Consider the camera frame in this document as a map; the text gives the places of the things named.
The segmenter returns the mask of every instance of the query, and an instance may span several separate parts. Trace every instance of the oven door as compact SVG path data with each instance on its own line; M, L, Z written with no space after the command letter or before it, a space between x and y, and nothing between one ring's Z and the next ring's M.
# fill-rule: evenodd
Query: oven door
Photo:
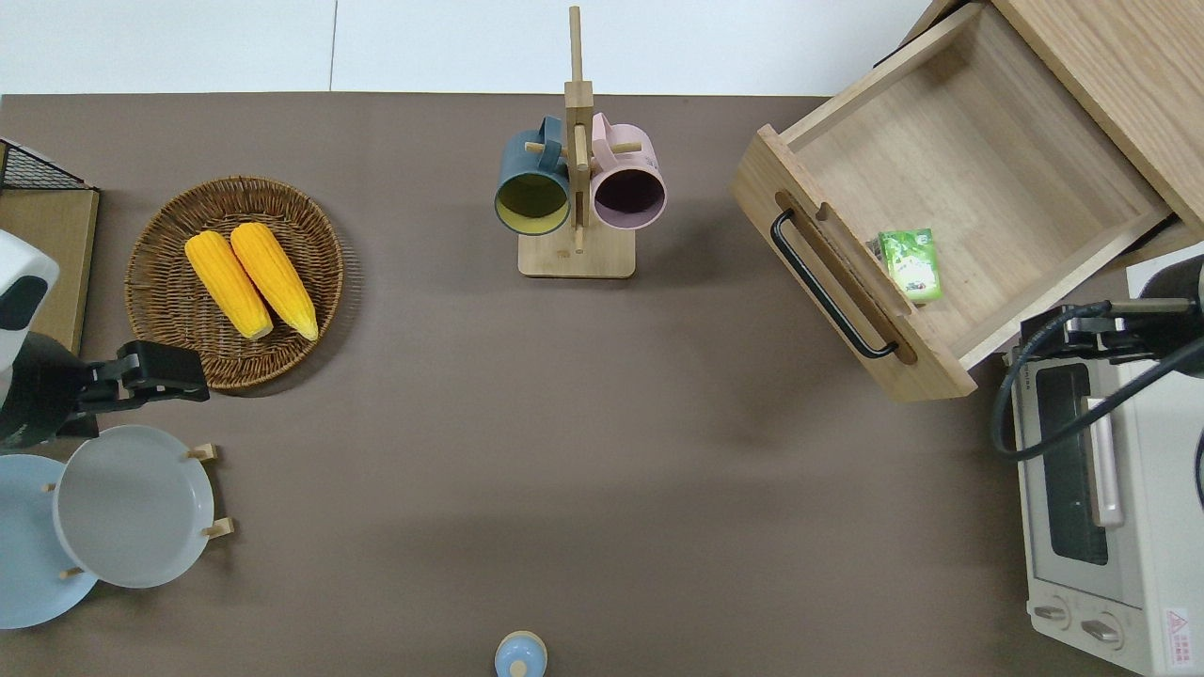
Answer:
M1120 384L1102 360L1029 363L1015 387L1017 443L1029 447ZM1141 608L1125 407L1021 469L1034 578Z

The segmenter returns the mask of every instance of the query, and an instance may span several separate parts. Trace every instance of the mug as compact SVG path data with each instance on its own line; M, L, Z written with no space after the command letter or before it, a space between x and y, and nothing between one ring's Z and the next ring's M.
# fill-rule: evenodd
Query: mug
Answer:
M594 116L591 140L597 171L590 181L590 200L598 220L622 230L644 228L665 211L665 179L653 142L633 124L612 125L603 113ZM639 151L615 153L612 146L638 142Z
M568 165L560 157L563 123L547 116L538 130L515 134L502 152L494 195L497 218L519 235L544 235L568 220ZM532 153L527 143L542 143Z

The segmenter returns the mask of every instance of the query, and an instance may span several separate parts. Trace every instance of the pink mug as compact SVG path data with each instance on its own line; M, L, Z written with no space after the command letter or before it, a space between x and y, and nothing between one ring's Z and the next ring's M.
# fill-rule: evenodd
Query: pink mug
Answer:
M615 153L612 146L638 142L641 149ZM665 211L665 179L653 142L633 124L610 124L595 113L591 140L597 169L590 181L590 200L598 220L622 230L644 228Z

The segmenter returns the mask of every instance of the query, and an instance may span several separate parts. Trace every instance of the wooden drawer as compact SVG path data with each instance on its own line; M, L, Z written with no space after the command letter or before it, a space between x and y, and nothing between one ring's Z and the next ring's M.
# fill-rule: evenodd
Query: wooden drawer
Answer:
M732 193L899 401L969 394L968 370L1021 319L1170 213L981 4L957 10L786 131L762 128ZM919 307L864 245L879 231L915 228L933 231L945 292ZM897 347L880 349L890 343Z

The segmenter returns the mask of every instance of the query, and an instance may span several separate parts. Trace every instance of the wicker basket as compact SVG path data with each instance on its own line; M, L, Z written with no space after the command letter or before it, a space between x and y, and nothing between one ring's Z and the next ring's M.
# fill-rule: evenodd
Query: wicker basket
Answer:
M249 220L266 224L293 261L313 299L321 341L343 292L343 251L326 214L291 186L231 176L177 195L142 231L125 271L125 310L134 335L200 353L214 390L266 383L317 346L275 313L271 334L259 341L243 338L193 272L184 255L189 237L202 230L229 236Z

